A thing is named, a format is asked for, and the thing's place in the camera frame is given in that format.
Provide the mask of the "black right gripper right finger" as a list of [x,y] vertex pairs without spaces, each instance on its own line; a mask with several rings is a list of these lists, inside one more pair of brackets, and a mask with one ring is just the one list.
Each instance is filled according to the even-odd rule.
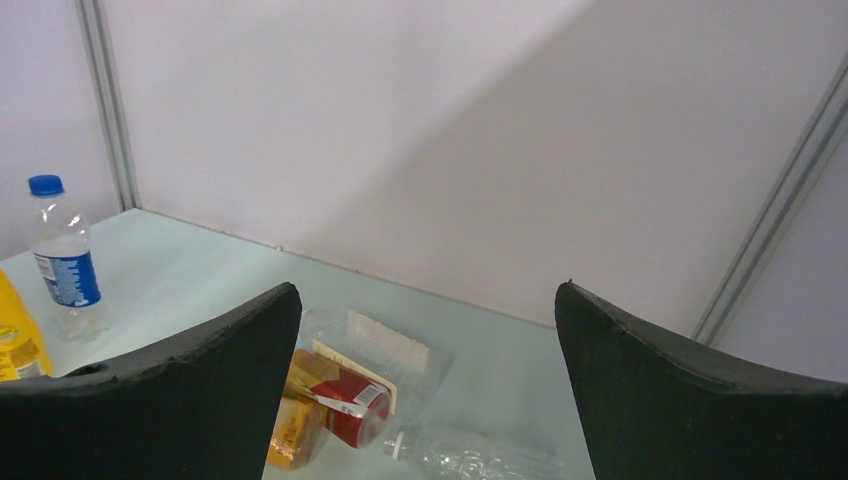
[[847,387],[755,364],[573,282],[555,321],[599,479],[843,479]]

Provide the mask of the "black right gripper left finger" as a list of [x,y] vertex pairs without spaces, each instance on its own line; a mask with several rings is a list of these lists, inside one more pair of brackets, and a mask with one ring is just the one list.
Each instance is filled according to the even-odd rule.
[[302,303],[280,284],[62,377],[1,386],[5,479],[259,479]]

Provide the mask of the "yellow label bottle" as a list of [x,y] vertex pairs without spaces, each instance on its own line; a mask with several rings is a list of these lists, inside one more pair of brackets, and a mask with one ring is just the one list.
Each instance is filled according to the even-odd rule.
[[52,372],[39,326],[1,271],[1,381],[50,376]]

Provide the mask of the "crushed blue label bottle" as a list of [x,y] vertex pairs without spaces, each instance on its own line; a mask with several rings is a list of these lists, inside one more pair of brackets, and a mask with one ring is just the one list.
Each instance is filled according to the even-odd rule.
[[93,341],[109,328],[102,312],[90,245],[90,223],[62,195],[32,198],[28,244],[58,311],[54,323],[65,341]]

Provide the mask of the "solid blue cap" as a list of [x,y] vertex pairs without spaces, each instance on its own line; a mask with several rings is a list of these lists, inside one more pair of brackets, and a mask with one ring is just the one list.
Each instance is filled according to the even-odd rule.
[[37,198],[54,197],[65,192],[61,177],[54,174],[32,176],[28,179],[28,186],[30,194]]

